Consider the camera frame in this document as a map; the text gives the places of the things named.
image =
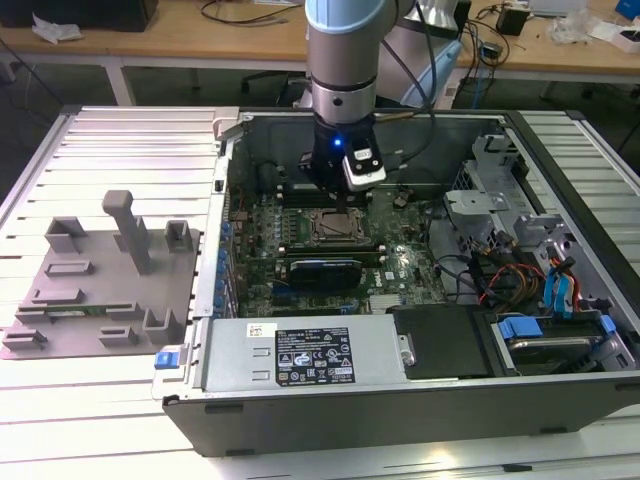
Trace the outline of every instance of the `power supply label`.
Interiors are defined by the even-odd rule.
[[[281,387],[355,381],[348,328],[276,331],[276,382]]]

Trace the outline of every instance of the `cable on desk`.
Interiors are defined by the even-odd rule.
[[[223,23],[225,25],[233,25],[236,27],[266,27],[269,25],[277,25],[279,23],[285,23],[288,20],[284,18],[276,18],[277,15],[280,15],[281,13],[285,13],[285,12],[288,12],[289,10],[293,10],[295,8],[299,8],[302,6],[302,5],[292,5],[290,7],[281,8],[280,10],[277,10],[275,12],[267,13],[266,15],[260,15],[259,17],[254,17],[254,18],[247,18],[243,20],[226,20],[224,18],[220,18],[216,15],[212,15],[209,12],[207,12],[207,8],[217,3],[219,3],[219,0],[211,0],[210,2],[207,2],[206,4],[204,4],[202,8],[200,8],[200,13],[202,14],[202,16],[208,18],[209,20],[213,20],[214,22]]]
[[[506,53],[504,55],[504,57],[502,58],[502,60],[498,59],[498,61],[495,63],[495,67],[499,67],[500,65],[504,64],[504,62],[507,61],[507,59],[509,58],[509,55],[511,55],[511,46],[509,45],[509,40],[507,40],[507,37],[505,37],[503,34],[501,34],[498,30],[496,30],[494,27],[492,27],[491,25],[489,25],[488,23],[484,23],[481,22],[479,20],[467,20],[469,23],[472,23],[474,25],[482,25],[483,27],[488,28],[489,30],[491,30],[493,33],[495,33],[496,35],[498,35],[502,41],[504,42],[504,45],[506,47]],[[488,66],[492,66],[489,63],[483,62],[485,63],[485,65]]]
[[[489,5],[484,8],[481,8],[476,14],[476,19],[483,20],[484,18],[491,15],[492,13],[501,13],[502,9],[504,8],[504,5],[505,5],[505,2],[494,3],[493,5]]]
[[[49,95],[51,95],[51,98],[53,98],[53,99],[58,103],[58,105],[60,105],[60,106],[63,106],[63,105],[64,105],[64,103],[62,102],[62,100],[60,100],[60,97],[58,97],[58,95],[56,95],[56,94],[54,93],[54,91],[53,91],[53,90],[51,90],[51,88],[49,88],[49,85],[47,85],[47,84],[44,82],[44,80],[42,80],[42,79],[40,78],[40,76],[39,76],[39,75],[38,75],[38,74],[33,70],[33,68],[31,68],[29,65],[27,65],[27,64],[26,64],[26,62],[25,62],[24,60],[22,60],[22,58],[20,58],[20,56],[19,56],[16,52],[14,52],[14,51],[13,51],[13,49],[12,49],[9,45],[7,45],[7,43],[2,39],[2,37],[0,37],[0,43],[2,44],[2,46],[3,46],[3,47],[4,47],[4,48],[5,48],[5,49],[6,49],[6,50],[11,54],[11,55],[13,55],[13,57],[14,57],[16,60],[18,60],[18,62],[20,62],[20,63],[22,64],[22,66],[23,66],[24,68],[26,68],[26,69],[29,71],[29,73],[30,73],[31,75],[33,75],[33,78],[35,78],[36,80],[38,80],[38,82],[40,83],[40,85],[42,85],[42,86],[44,87],[44,89],[47,91],[47,93],[49,93]]]

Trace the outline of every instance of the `wire bundle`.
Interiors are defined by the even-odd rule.
[[[429,25],[427,24],[427,20],[424,18],[424,14],[422,13],[422,9],[420,8],[420,5],[418,5],[416,3],[416,11],[418,13],[418,16],[420,17],[420,22],[422,23],[423,27],[424,27],[424,34],[427,40],[427,48],[429,50],[429,60],[431,63],[431,90],[429,91],[429,95],[427,96],[426,92],[424,91],[424,88],[422,88],[422,85],[420,85],[420,82],[418,81],[418,79],[416,78],[416,76],[411,72],[411,70],[409,69],[409,67],[407,67],[406,63],[404,63],[404,61],[400,58],[400,56],[397,54],[397,52],[395,52],[393,50],[393,48],[391,47],[391,45],[389,45],[389,43],[386,40],[382,40],[382,45],[384,46],[384,48],[389,52],[389,54],[393,57],[393,59],[396,61],[396,63],[398,63],[398,65],[400,65],[400,68],[402,68],[402,70],[404,71],[404,73],[409,77],[409,79],[411,80],[411,83],[413,83],[413,86],[416,88],[416,90],[418,91],[418,93],[420,94],[420,97],[422,98],[422,106],[412,112],[406,112],[406,113],[399,113],[399,114],[391,114],[391,115],[385,115],[385,116],[381,116],[377,119],[378,123],[382,123],[382,122],[390,122],[390,121],[394,121],[394,120],[403,120],[403,119],[410,119],[415,117],[416,115],[420,115],[422,113],[428,112],[429,113],[429,118],[431,120],[431,128],[429,129],[429,132],[427,134],[427,137],[425,138],[425,140],[413,151],[409,152],[409,153],[403,153],[400,157],[400,165],[397,168],[392,168],[387,170],[387,173],[392,173],[394,171],[397,170],[401,170],[403,168],[405,168],[405,166],[411,161],[413,160],[415,157],[417,157],[418,155],[420,155],[423,151],[425,151],[427,149],[427,147],[429,145],[431,145],[431,142],[433,141],[433,139],[435,138],[435,134],[436,134],[436,116],[434,114],[433,108],[434,108],[434,104],[435,104],[435,99],[436,99],[436,93],[438,91],[438,75],[436,72],[436,60],[435,60],[435,53],[433,50],[433,42],[431,39],[431,33],[429,32]],[[398,7],[398,2],[396,1],[396,19],[399,15],[400,11],[399,11],[399,7]]]
[[[557,258],[552,258],[550,263],[552,267],[557,268],[562,262]],[[567,270],[564,275],[569,278],[569,282],[571,283],[571,306],[573,307],[573,311],[579,312],[580,306],[578,305],[578,300],[580,300],[580,282],[575,275],[571,273],[571,270]]]
[[[505,48],[500,58],[492,60],[482,55],[481,53],[482,45],[484,42],[480,38],[478,26],[483,26],[488,28],[494,34],[498,35],[501,38],[501,40],[504,42]],[[471,65],[469,66],[469,69],[467,70],[466,75],[460,82],[460,89],[465,90],[465,86],[469,83],[470,78],[471,77],[476,78],[477,83],[476,83],[476,89],[474,90],[474,107],[473,107],[473,108],[476,108],[480,101],[479,96],[481,94],[484,94],[484,97],[486,97],[487,93],[489,92],[489,89],[493,86],[495,82],[496,70],[498,69],[498,67],[503,65],[508,60],[509,55],[511,55],[511,46],[509,45],[509,41],[503,34],[498,32],[491,25],[479,20],[467,20],[467,23],[463,31],[464,33],[469,34],[469,36],[471,37],[471,47],[473,50],[472,52],[473,57],[471,59]],[[487,76],[487,79],[489,80],[489,84],[486,87],[482,88],[482,83],[484,83],[485,79],[481,78],[481,73],[482,73],[481,70],[484,67],[487,67],[489,69],[489,74]]]
[[[492,289],[500,278],[509,273],[517,279],[518,287],[516,292],[508,298],[506,302],[500,302],[502,305],[496,309],[496,313],[507,312],[523,301],[535,298],[540,288],[540,280],[544,281],[545,279],[544,274],[537,267],[524,263],[509,263],[500,267],[493,278],[491,278],[489,281],[489,289]],[[485,292],[480,296],[479,302],[482,304],[486,302],[488,298],[489,294]]]

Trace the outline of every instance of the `electronic device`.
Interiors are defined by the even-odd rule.
[[[628,20],[634,20],[640,15],[640,2],[637,0],[620,0],[616,5],[616,12]]]
[[[506,4],[500,10],[496,30],[503,35],[518,36],[531,15],[531,10],[519,4]]]
[[[478,49],[482,57],[489,60],[498,60],[500,55],[502,55],[502,47],[497,43],[483,42]]]
[[[587,0],[529,0],[529,8],[538,17],[565,17],[567,13],[587,8]]]
[[[153,384],[198,453],[575,431],[640,401],[640,278],[549,154],[594,141],[579,120],[439,113],[423,159],[342,210],[297,168],[312,113],[236,122],[209,212],[224,240]],[[378,147],[429,125],[377,124]]]
[[[0,23],[30,27],[35,14],[59,25],[143,32],[157,6],[158,0],[0,0]]]

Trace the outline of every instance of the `black cable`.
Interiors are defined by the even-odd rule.
[[[487,7],[481,8],[476,14],[476,18],[478,20],[483,20],[484,18],[486,18],[488,15],[492,13],[501,13],[503,8],[504,8],[504,2],[494,3],[493,5],[489,5]]]
[[[462,278],[462,273],[455,273],[452,272],[451,270],[449,270],[446,267],[443,267],[442,265],[438,264],[438,269],[442,272],[442,273],[446,273],[447,275],[449,275],[450,277],[453,277],[456,279],[456,282],[460,281],[460,283],[464,283],[467,287],[469,287],[471,290],[473,290],[474,292],[478,293],[478,289],[476,288],[475,284],[471,281],[471,280],[467,280],[466,278]]]
[[[272,13],[267,13],[265,15],[261,15],[259,17],[254,17],[254,18],[247,18],[244,20],[225,20],[224,18],[220,18],[220,17],[216,17],[215,15],[211,15],[210,13],[208,13],[206,10],[207,8],[209,8],[211,5],[214,5],[216,3],[218,3],[219,0],[211,0],[210,2],[204,4],[202,6],[202,8],[200,8],[200,13],[202,14],[203,17],[208,18],[209,20],[213,20],[214,22],[218,22],[218,23],[223,23],[225,25],[235,25],[238,27],[242,27],[242,26],[267,26],[267,25],[273,25],[273,23],[269,23],[269,20],[272,19],[272,17],[275,17],[276,15],[279,15],[281,13],[285,13],[288,12],[289,10],[293,10],[295,8],[300,8],[302,5],[292,5],[290,7],[285,7],[285,8],[281,8],[280,10],[277,10],[275,12]]]
[[[433,208],[431,209],[431,214],[429,215],[429,220],[427,221],[427,225],[426,228],[424,229],[424,241],[425,243],[429,243],[429,238],[431,237],[431,225],[433,225],[433,221],[436,218],[436,212],[438,211],[438,208],[440,207],[440,204],[436,204],[433,206]],[[439,260],[442,260],[444,258],[448,258],[446,255],[444,257],[440,257]]]
[[[387,50],[387,52],[389,52],[389,55],[393,57],[396,63],[400,65],[400,68],[402,68],[402,70],[407,75],[407,77],[409,77],[415,89],[418,90],[420,97],[422,97],[422,107],[424,107],[424,105],[429,105],[429,97],[427,97],[427,94],[424,91],[424,88],[422,88],[422,85],[420,85],[420,82],[418,81],[416,76],[413,74],[413,72],[409,70],[409,67],[407,67],[407,64],[404,63],[404,61],[400,58],[400,55],[398,55],[396,51],[391,47],[391,45],[389,45],[389,42],[387,42],[384,39],[382,40],[382,46]]]
[[[393,22],[393,24],[395,25],[396,23],[398,23],[399,19],[400,19],[400,0],[396,0],[396,19]]]
[[[49,88],[49,85],[47,85],[44,80],[42,80],[40,78],[40,76],[29,66],[27,65],[27,63],[22,60],[22,58],[20,58],[20,56],[13,51],[13,49],[7,45],[7,43],[2,39],[2,37],[0,37],[0,43],[2,44],[2,46],[11,54],[13,55],[13,57],[18,60],[18,62],[20,62],[22,64],[22,66],[24,68],[26,68],[29,73],[31,73],[31,75],[33,75],[33,78],[35,78],[36,80],[38,80],[38,82],[40,83],[40,85],[43,86],[43,88],[47,91],[47,93],[49,93],[49,95],[51,95],[51,98],[53,98],[58,105],[63,106],[64,103],[62,102],[62,100],[60,100],[60,97],[58,97],[58,95],[55,94],[55,92],[53,90],[51,90],[51,88]]]
[[[471,37],[471,49],[473,50],[473,57],[471,58],[471,65],[469,65],[469,69],[467,70],[466,75],[460,81],[460,90],[464,90],[464,87],[469,81],[469,77],[471,76],[471,72],[473,72],[473,68],[476,67],[476,71],[477,71],[477,67],[478,67],[478,44],[477,44],[478,27],[477,25],[473,25],[467,22],[465,28],[466,30],[463,29],[463,33],[467,32]]]
[[[633,128],[629,131],[629,133],[627,133],[627,136],[624,137],[624,140],[622,140],[622,143],[617,148],[616,152],[622,153],[622,150],[624,149],[624,147],[627,146],[627,143],[629,143],[629,140],[631,140],[631,138],[633,137],[633,134],[636,133],[636,130],[638,130],[639,128],[640,128],[640,122],[636,123],[633,126]]]
[[[436,59],[433,51],[433,42],[431,39],[431,33],[429,32],[429,25],[427,24],[427,20],[424,18],[424,14],[422,13],[422,9],[420,8],[420,5],[418,3],[416,3],[416,11],[418,12],[418,16],[420,17],[420,22],[424,27],[424,35],[427,39],[427,48],[429,50],[429,61],[431,63],[431,92],[429,93],[428,103],[425,103],[425,105],[423,105],[422,108],[418,109],[415,115],[419,115],[428,110],[429,118],[431,119],[431,128],[429,129],[427,138],[425,139],[424,142],[422,142],[422,145],[419,145],[418,148],[416,148],[413,152],[402,155],[400,160],[401,166],[409,163],[415,157],[417,157],[422,152],[424,152],[427,149],[427,147],[429,147],[429,145],[431,145],[431,142],[436,136],[436,128],[437,128],[436,116],[433,113],[433,106],[434,106],[433,104],[435,103],[436,92],[438,91],[438,75],[436,72]]]
[[[3,92],[3,93],[5,94],[5,96],[7,97],[7,100],[8,100],[8,102],[9,102],[9,105],[11,105],[11,107],[12,107],[12,108],[14,108],[14,109],[16,109],[16,110],[21,110],[21,111],[23,111],[23,112],[27,112],[27,113],[29,113],[29,114],[31,114],[31,115],[35,115],[36,117],[39,117],[43,122],[45,122],[46,126],[45,126],[45,125],[42,125],[42,124],[41,124],[41,123],[39,123],[39,122],[36,122],[36,123],[38,123],[38,125],[40,125],[41,127],[45,127],[45,128],[51,128],[51,125],[53,125],[53,122],[52,122],[51,120],[49,120],[46,116],[44,116],[42,113],[37,112],[37,111],[35,111],[35,110],[32,110],[32,109],[30,109],[30,108],[25,108],[25,107],[21,107],[20,105],[17,105],[17,104],[13,101],[13,98],[11,97],[11,94],[6,90],[6,85],[2,85],[2,84],[0,84],[0,89],[2,89],[2,92]]]
[[[456,298],[454,298],[452,301],[454,303],[458,303],[458,300],[460,299],[460,295],[463,295],[463,293],[460,291],[460,287],[462,286],[462,282],[461,282],[461,278],[462,275],[467,274],[469,276],[471,276],[471,272],[469,270],[465,270],[464,272],[460,272],[460,274],[458,275],[458,278],[456,278],[456,292],[455,294],[451,294],[448,293],[447,296],[449,295],[455,295]],[[477,296],[478,294],[476,292],[466,292],[466,295],[474,295]]]

